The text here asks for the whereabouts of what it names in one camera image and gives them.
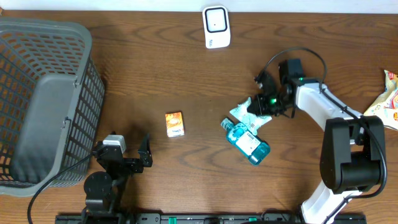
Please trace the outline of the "yellow snack bag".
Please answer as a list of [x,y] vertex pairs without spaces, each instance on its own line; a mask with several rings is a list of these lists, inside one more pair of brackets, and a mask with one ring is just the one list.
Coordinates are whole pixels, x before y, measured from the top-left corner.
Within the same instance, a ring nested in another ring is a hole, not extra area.
[[388,70],[384,73],[386,75],[385,92],[376,98],[364,115],[377,116],[385,127],[397,130],[397,74]]

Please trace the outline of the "blue mouthwash bottle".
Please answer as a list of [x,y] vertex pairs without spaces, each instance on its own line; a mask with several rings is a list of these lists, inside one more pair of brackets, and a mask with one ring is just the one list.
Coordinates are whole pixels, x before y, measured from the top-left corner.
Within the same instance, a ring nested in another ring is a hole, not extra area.
[[268,143],[250,132],[245,124],[235,124],[225,118],[221,127],[226,131],[226,140],[239,149],[253,166],[258,166],[271,152]]

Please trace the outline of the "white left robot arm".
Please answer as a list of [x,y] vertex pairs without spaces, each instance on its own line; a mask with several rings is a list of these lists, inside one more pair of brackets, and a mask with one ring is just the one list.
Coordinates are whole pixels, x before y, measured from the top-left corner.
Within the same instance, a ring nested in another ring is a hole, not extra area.
[[116,133],[111,133],[94,147],[93,156],[104,170],[90,174],[85,180],[86,207],[81,213],[82,223],[136,222],[135,216],[123,210],[120,203],[128,179],[153,164],[149,135],[142,140],[138,158],[124,157],[126,149],[124,136]]

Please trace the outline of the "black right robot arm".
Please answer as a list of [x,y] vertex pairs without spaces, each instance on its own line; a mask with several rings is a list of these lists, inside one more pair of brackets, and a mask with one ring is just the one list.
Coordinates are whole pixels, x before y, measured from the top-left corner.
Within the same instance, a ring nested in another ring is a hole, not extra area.
[[300,221],[332,223],[351,200],[373,198],[384,190],[384,125],[377,116],[365,116],[344,104],[323,80],[306,77],[299,59],[285,60],[278,69],[280,90],[267,70],[255,77],[262,93],[248,112],[278,116],[288,109],[302,110],[322,128],[322,181],[301,204]]

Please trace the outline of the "teal wet wipes pack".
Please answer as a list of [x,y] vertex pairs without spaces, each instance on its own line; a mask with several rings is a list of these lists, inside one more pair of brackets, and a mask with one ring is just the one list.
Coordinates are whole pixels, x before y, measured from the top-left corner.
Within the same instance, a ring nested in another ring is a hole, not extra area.
[[257,130],[272,120],[271,116],[258,116],[248,112],[248,107],[252,105],[251,97],[245,102],[233,108],[229,113],[238,121],[243,123],[253,135],[257,136]]

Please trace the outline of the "orange small carton box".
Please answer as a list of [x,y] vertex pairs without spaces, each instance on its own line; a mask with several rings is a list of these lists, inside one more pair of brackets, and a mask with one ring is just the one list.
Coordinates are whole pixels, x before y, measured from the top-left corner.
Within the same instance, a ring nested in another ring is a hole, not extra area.
[[167,113],[165,115],[167,136],[174,138],[177,136],[183,136],[185,134],[185,128],[183,125],[183,116],[181,112]]

